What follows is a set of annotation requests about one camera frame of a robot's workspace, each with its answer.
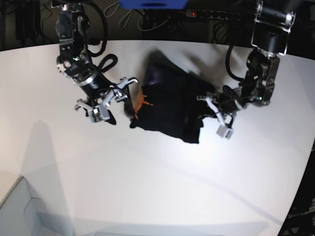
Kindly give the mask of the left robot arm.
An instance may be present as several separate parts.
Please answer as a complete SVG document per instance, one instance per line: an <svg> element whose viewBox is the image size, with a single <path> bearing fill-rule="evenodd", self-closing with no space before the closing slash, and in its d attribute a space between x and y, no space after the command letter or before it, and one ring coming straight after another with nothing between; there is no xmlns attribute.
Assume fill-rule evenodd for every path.
<svg viewBox="0 0 315 236"><path fill-rule="evenodd" d="M225 56L228 75L238 82L238 87L223 86L206 95L197 96L197 101L205 102L199 110L199 118L215 118L227 128L231 128L238 111L249 105L268 106L275 89L275 78L280 65L280 56L287 53L289 36L295 23L296 12L273 6L265 0L255 4L251 46L253 50L247 58L244 78L231 71L230 57L233 45Z"/></svg>

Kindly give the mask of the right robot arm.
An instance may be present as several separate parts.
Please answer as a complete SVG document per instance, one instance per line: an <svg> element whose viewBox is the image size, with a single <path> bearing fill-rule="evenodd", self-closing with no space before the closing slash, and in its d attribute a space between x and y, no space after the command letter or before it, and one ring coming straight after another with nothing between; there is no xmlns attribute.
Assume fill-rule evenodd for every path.
<svg viewBox="0 0 315 236"><path fill-rule="evenodd" d="M84 5L91 6L99 15L103 26L103 41L97 53L88 48L89 18ZM107 44L108 25L100 8L90 0L55 0L52 7L59 9L56 21L56 34L59 37L59 56L57 69L66 78L70 78L86 95L86 99L77 100L74 109L83 109L91 122L107 122L116 124L109 107L111 101L123 102L124 112L129 119L135 118L129 85L137 83L135 77L120 79L113 83L104 73L113 68L118 57L115 54L106 55L98 65L93 58L101 56Z"/></svg>

